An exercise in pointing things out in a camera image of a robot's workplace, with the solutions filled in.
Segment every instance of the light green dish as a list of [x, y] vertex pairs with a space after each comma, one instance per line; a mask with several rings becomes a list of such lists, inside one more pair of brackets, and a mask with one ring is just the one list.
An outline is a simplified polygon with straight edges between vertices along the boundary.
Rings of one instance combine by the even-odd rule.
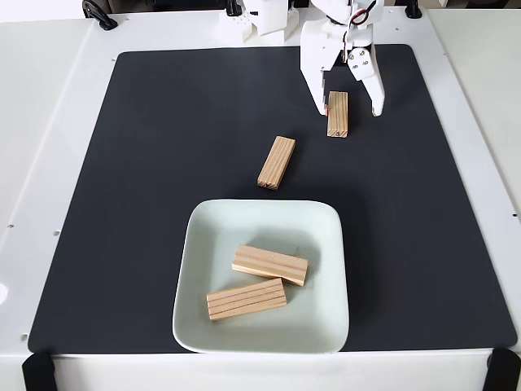
[[[305, 285], [284, 283], [287, 305], [212, 322], [206, 294], [264, 281], [232, 270], [247, 244], [309, 261]], [[173, 335], [195, 352], [319, 354], [348, 336], [348, 294], [339, 215], [292, 200], [210, 200], [188, 222], [173, 307]]]

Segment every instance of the white table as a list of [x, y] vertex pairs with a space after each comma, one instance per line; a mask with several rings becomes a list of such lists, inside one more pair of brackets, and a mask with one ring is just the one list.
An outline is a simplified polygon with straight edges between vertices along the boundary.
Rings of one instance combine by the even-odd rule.
[[[514, 207], [465, 95], [477, 112], [510, 194], [520, 205], [521, 178], [515, 169], [521, 160], [521, 135], [515, 127], [521, 120], [515, 109], [521, 107], [516, 94], [521, 86], [516, 67], [521, 60], [521, 52], [516, 51], [521, 14], [429, 11], [424, 15], [407, 20], [402, 9], [387, 8], [376, 27], [375, 41], [408, 43], [414, 49], [519, 332], [521, 226], [512, 216]], [[449, 59], [427, 16], [433, 19]], [[318, 17], [317, 10], [301, 13], [302, 20]], [[215, 34], [214, 11], [118, 15], [116, 19], [120, 27], [108, 33], [88, 20], [0, 25], [0, 37], [7, 33], [13, 38], [0, 39], [0, 53], [8, 54], [12, 75], [12, 81], [4, 75], [3, 85], [9, 90], [0, 94], [0, 117], [9, 125], [0, 130], [0, 152], [4, 152], [0, 179], [9, 185], [8, 191], [0, 192], [0, 200], [6, 201], [0, 207], [0, 223], [3, 214], [5, 222], [13, 225], [0, 231], [0, 283], [8, 288], [7, 300], [0, 304], [0, 319], [8, 319], [0, 323], [0, 385], [5, 389], [24, 389], [20, 364], [28, 351], [20, 335], [30, 329], [57, 243], [55, 232], [63, 225], [113, 60], [122, 51], [242, 45]], [[485, 31], [488, 24], [495, 29]], [[54, 40], [46, 42], [46, 37]], [[298, 34], [293, 34], [286, 45], [298, 45], [298, 41]], [[266, 42], [258, 37], [246, 42], [246, 46], [263, 45]], [[37, 62], [35, 46], [41, 51]], [[482, 59], [481, 47], [496, 56], [497, 62]], [[17, 68], [24, 70], [24, 80], [18, 83]], [[24, 116], [27, 108], [33, 116]], [[2, 147], [6, 139], [14, 140], [16, 147], [5, 147], [5, 143]], [[55, 361], [60, 389], [208, 389], [216, 385], [261, 389], [276, 384], [280, 389], [479, 390], [488, 353], [488, 349], [478, 349], [291, 357], [92, 356]]]

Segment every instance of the red wire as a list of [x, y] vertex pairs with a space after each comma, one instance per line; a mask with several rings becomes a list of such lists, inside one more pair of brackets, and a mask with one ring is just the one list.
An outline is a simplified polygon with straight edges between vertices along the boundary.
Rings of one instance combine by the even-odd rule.
[[[356, 22], [355, 19], [360, 16], [360, 15], [364, 15], [364, 19], [360, 22]], [[358, 10], [357, 12], [355, 12], [355, 15], [353, 15], [351, 17], [351, 23], [353, 23], [355, 26], [358, 26], [362, 23], [364, 23], [366, 20], [367, 20], [367, 17], [369, 16], [369, 13], [367, 12], [367, 10], [365, 8], [362, 8], [361, 10]]]

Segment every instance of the wooden block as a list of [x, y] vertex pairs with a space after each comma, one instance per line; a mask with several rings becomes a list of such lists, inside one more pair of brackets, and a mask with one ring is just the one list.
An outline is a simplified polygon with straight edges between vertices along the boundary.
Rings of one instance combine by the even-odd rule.
[[269, 310], [287, 303], [281, 279], [209, 293], [206, 300], [211, 320]]
[[327, 135], [348, 137], [348, 93], [331, 91], [327, 104]]
[[271, 190], [278, 189], [293, 149], [295, 149], [294, 139], [277, 136], [257, 179], [257, 184], [260, 187], [267, 187]]
[[240, 245], [235, 253], [232, 269], [263, 277], [281, 277], [301, 287], [306, 280], [308, 261], [302, 258], [274, 253]]

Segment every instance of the black mat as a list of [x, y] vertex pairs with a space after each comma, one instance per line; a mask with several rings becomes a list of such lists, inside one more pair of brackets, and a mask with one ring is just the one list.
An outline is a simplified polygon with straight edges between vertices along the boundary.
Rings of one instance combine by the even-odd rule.
[[[186, 352], [173, 339], [192, 209], [218, 198], [318, 200], [344, 229], [344, 350], [509, 346], [514, 326], [422, 75], [379, 46], [373, 118], [345, 68], [349, 136], [326, 136], [299, 48], [125, 53], [117, 60], [59, 239], [32, 351]], [[296, 139], [278, 191], [256, 178], [277, 135]]]

